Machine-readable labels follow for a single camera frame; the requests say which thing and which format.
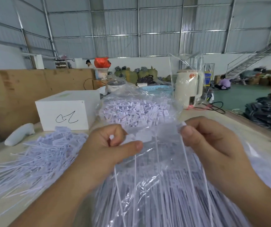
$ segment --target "hand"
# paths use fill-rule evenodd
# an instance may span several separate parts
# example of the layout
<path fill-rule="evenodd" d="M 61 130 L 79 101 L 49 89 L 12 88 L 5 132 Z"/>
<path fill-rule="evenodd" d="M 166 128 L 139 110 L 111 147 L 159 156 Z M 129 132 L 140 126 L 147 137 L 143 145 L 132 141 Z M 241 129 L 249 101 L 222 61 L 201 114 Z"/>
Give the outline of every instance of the hand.
<path fill-rule="evenodd" d="M 199 157 L 209 181 L 232 201 L 259 196 L 266 185 L 255 173 L 243 145 L 233 131 L 200 116 L 185 121 L 184 144 Z"/>
<path fill-rule="evenodd" d="M 94 189 L 113 171 L 114 166 L 123 159 L 139 153 L 143 142 L 133 141 L 124 145 L 126 131 L 119 124 L 95 129 L 81 148 L 78 157 L 71 165 L 85 175 L 89 189 Z"/>

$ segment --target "white electric kettle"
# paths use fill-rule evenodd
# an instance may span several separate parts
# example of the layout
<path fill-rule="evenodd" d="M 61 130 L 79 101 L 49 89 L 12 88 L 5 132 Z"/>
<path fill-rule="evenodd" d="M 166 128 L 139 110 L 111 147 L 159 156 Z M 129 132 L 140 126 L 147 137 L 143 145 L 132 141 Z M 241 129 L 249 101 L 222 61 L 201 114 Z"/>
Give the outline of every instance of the white electric kettle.
<path fill-rule="evenodd" d="M 192 69 L 177 71 L 175 99 L 187 109 L 201 98 L 204 86 L 204 73 Z"/>

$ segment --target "beige tabletop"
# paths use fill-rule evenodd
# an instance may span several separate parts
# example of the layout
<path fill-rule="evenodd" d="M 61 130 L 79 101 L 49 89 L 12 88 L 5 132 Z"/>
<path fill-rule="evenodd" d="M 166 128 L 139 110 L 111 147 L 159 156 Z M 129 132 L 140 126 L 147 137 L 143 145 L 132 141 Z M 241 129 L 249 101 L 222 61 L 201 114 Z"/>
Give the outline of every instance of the beige tabletop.
<path fill-rule="evenodd" d="M 257 128 L 254 125 L 251 125 L 250 123 L 246 122 L 245 119 L 240 118 L 238 116 L 231 115 L 227 113 L 227 115 L 222 115 L 220 113 L 217 113 L 215 111 L 196 111 L 196 110 L 184 110 L 180 116 L 180 121 L 185 121 L 189 118 L 195 117 L 195 116 L 206 116 L 210 119 L 214 119 L 218 122 L 221 122 L 225 126 L 228 126 L 229 128 L 233 129 L 237 133 L 241 134 L 250 144 L 252 144 L 256 149 L 259 149 L 261 151 L 266 151 L 271 155 L 271 132 L 265 131 L 261 128 Z M 101 122 L 95 122 L 92 129 L 103 126 Z M 39 136 L 42 136 L 45 134 L 45 132 L 42 131 L 41 124 L 38 123 L 35 125 L 35 131 L 36 133 L 34 135 L 31 135 L 29 137 L 26 137 L 23 142 L 29 141 L 29 140 L 35 140 Z M 18 144 L 13 147 L 5 146 L 4 144 L 0 144 L 0 163 L 7 162 L 10 160 L 13 160 L 13 156 L 11 156 L 11 153 L 19 153 L 25 151 L 27 146 L 23 144 Z M 20 201 L 23 197 L 22 196 L 15 196 L 11 198 L 2 198 L 0 199 L 0 214 L 16 204 L 18 201 Z M 7 211 L 5 214 L 0 216 L 0 227 L 8 226 L 18 215 L 20 215 L 26 208 L 25 206 L 27 200 L 20 202 L 16 206 L 14 206 L 12 209 Z M 76 217 L 76 221 L 74 223 L 74 226 L 86 226 L 84 224 L 86 222 L 85 219 L 88 219 L 84 215 L 85 213 L 90 213 L 90 210 L 88 210 L 88 205 L 86 205 L 86 202 L 84 202 Z"/>

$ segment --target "fingernail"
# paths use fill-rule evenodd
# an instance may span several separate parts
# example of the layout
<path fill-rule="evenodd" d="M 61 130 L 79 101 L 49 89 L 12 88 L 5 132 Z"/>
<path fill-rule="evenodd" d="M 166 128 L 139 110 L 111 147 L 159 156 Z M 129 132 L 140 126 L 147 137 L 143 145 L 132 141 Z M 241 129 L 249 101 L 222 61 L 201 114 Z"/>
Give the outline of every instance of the fingernail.
<path fill-rule="evenodd" d="M 136 141 L 135 146 L 138 151 L 141 151 L 143 148 L 143 143 L 141 141 Z"/>
<path fill-rule="evenodd" d="M 193 128 L 191 126 L 185 126 L 181 130 L 181 135 L 183 137 L 189 137 L 193 134 Z"/>

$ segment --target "forearm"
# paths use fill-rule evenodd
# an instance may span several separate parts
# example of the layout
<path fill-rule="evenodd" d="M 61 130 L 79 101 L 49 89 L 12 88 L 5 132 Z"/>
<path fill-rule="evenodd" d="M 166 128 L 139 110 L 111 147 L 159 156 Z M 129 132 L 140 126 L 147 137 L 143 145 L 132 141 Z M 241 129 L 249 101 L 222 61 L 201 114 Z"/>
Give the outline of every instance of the forearm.
<path fill-rule="evenodd" d="M 234 199 L 234 202 L 253 226 L 271 226 L 271 189 L 264 183 L 255 193 L 243 194 L 242 198 Z"/>
<path fill-rule="evenodd" d="M 90 189 L 80 185 L 77 169 L 66 172 L 23 212 L 10 227 L 71 226 Z"/>

